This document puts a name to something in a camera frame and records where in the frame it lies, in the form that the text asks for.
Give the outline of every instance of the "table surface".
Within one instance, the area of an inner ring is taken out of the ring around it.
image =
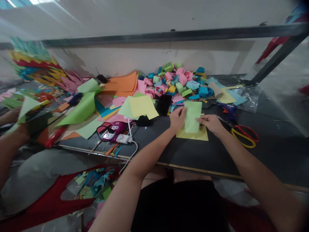
[[[202,109],[202,113],[222,116],[222,109],[212,107],[209,110]],[[263,92],[258,100],[257,113],[238,109],[237,119],[239,124],[252,128],[260,136],[257,146],[248,150],[288,187],[309,191],[309,142]],[[133,129],[133,132],[136,132],[133,138],[139,144],[139,150],[157,138],[170,124],[168,116],[156,117],[153,122],[147,129]],[[158,164],[241,180],[221,141],[209,130],[207,133],[209,141],[174,137],[163,151]],[[88,140],[79,137],[60,141],[58,145],[66,149],[89,152],[98,140],[97,134],[94,134]],[[103,147],[104,151],[108,151],[112,146],[108,142],[101,143],[96,153],[102,154]],[[124,145],[118,157],[128,158],[134,151],[134,144]]]

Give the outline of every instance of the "scissors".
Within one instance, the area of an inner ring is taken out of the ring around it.
[[[230,127],[232,128],[232,129],[231,129],[232,135],[233,135],[244,147],[246,147],[246,148],[255,148],[256,142],[259,142],[259,141],[260,141],[260,138],[259,138],[259,136],[257,135],[257,133],[255,133],[254,130],[252,130],[251,128],[246,127],[246,126],[244,126],[244,125],[235,125],[235,124],[233,124],[233,123],[231,123],[231,122],[225,121],[223,118],[221,118],[221,117],[219,117],[219,116],[217,116],[217,117],[218,117],[222,122],[224,122],[225,124],[227,124],[228,126],[230,126]],[[239,133],[238,131],[236,131],[234,128],[237,128],[238,130],[240,130],[240,131],[242,132],[242,134]],[[256,139],[254,139],[254,138],[252,138],[250,135],[248,135],[248,133],[246,133],[242,128],[246,128],[246,129],[248,129],[249,131],[251,131],[252,134],[254,134],[254,136],[256,137]],[[246,140],[250,141],[250,142],[252,143],[252,145],[249,146],[249,145],[243,144],[243,143],[236,137],[235,134],[237,134],[237,135],[239,135],[239,136],[245,138]]]

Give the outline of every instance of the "metal rail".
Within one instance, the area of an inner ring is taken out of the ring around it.
[[[309,23],[295,23],[277,26],[236,27],[195,31],[171,31],[161,33],[99,36],[73,39],[43,40],[46,48],[72,48],[104,44],[153,43],[174,41],[246,39],[291,36],[280,50],[265,64],[253,78],[260,83],[288,54],[309,35]],[[11,43],[0,43],[0,50],[13,49]]]

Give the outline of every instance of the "glue gun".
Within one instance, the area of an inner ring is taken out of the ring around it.
[[[216,106],[218,106],[219,108],[223,108],[224,109],[223,113],[229,114],[229,120],[232,123],[237,124],[236,116],[235,116],[235,111],[237,110],[237,106],[230,105],[230,104],[223,104],[223,103],[217,103]]]

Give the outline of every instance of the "red plastic chair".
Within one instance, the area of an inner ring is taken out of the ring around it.
[[[261,55],[261,57],[259,58],[257,63],[260,63],[262,59],[265,59],[266,57],[268,57],[272,53],[272,51],[275,50],[276,47],[278,47],[278,45],[284,44],[289,38],[290,38],[290,36],[273,38],[269,42],[266,50],[263,52],[263,54]]]
[[[84,171],[106,167],[116,169],[116,174],[111,177],[112,180],[116,180],[119,177],[119,167],[116,165],[102,164]],[[56,183],[26,210],[1,221],[0,231],[17,232],[25,230],[92,205],[94,198],[68,201],[63,201],[60,198],[67,184],[82,172],[59,177]]]

